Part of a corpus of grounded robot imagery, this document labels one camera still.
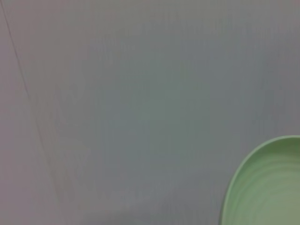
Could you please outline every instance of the green dish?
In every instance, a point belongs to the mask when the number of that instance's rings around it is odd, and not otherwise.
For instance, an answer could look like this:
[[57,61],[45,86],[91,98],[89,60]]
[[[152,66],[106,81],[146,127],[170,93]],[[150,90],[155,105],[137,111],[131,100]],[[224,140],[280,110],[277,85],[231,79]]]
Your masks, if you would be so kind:
[[267,141],[243,160],[220,225],[300,225],[300,135]]

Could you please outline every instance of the green bowl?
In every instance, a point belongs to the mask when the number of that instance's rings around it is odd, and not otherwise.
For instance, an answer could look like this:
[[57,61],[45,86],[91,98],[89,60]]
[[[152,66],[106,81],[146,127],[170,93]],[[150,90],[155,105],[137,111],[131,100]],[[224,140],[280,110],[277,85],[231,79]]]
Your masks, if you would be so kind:
[[300,135],[267,141],[243,160],[220,225],[300,225]]

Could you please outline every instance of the ribbed pattern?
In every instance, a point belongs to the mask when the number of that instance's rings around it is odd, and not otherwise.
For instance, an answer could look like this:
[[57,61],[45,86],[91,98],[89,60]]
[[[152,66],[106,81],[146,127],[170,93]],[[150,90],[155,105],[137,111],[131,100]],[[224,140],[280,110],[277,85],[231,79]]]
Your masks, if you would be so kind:
[[300,139],[262,147],[228,191],[223,225],[300,224]]

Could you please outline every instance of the plate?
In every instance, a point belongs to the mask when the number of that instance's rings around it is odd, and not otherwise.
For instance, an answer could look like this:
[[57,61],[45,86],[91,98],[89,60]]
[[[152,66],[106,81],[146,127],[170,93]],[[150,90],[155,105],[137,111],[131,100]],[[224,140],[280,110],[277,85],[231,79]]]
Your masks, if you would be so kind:
[[229,183],[220,225],[300,224],[300,135],[263,143]]

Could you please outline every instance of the table surface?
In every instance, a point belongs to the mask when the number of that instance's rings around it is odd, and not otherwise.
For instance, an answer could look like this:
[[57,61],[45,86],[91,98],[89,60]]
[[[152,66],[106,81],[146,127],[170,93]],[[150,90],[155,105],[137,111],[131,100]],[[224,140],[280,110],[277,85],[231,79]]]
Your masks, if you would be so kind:
[[3,224],[217,225],[242,159],[300,133],[297,1],[1,2]]

